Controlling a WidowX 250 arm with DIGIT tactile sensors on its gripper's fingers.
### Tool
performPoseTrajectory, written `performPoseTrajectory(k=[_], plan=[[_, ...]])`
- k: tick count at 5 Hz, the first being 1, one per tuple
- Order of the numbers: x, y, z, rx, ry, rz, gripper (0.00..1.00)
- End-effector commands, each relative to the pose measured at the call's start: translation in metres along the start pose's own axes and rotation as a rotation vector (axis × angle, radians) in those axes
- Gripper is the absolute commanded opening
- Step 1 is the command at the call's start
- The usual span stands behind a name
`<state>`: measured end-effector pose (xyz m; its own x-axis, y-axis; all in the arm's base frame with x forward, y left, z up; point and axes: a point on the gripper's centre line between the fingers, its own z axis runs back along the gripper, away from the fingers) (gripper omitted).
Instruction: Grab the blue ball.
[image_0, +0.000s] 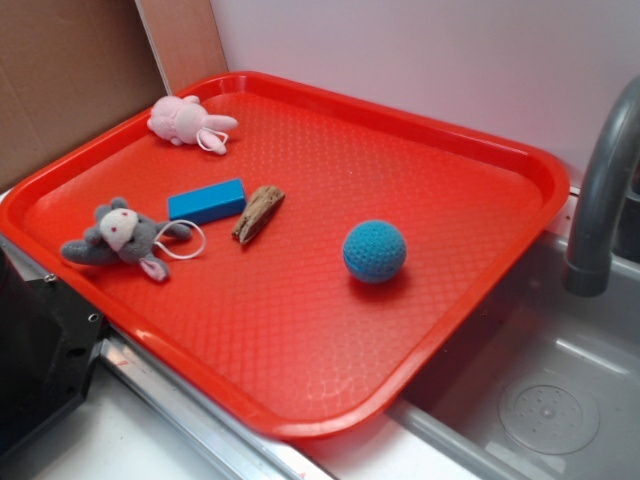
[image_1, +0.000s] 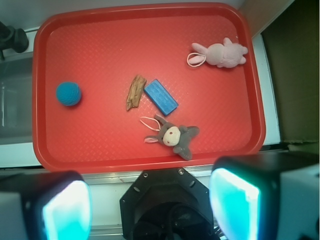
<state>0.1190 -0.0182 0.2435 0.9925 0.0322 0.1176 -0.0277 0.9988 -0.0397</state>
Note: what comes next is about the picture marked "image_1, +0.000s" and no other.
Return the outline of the glowing teal gripper left finger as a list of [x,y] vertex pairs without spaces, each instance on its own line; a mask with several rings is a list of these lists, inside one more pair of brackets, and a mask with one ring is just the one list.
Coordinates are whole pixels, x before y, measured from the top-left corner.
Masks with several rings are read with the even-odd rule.
[[91,227],[91,190],[79,173],[1,176],[2,240],[87,240]]

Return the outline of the glowing teal gripper right finger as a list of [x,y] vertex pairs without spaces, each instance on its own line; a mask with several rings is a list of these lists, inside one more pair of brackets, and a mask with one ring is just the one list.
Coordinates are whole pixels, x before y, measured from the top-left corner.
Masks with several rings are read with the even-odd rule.
[[317,240],[320,157],[301,151],[220,157],[209,202],[228,240]]

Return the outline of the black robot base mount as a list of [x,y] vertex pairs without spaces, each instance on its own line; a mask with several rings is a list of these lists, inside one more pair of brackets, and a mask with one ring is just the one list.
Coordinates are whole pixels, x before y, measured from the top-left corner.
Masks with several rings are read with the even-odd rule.
[[183,168],[145,170],[119,200],[126,240],[218,240],[209,189]]

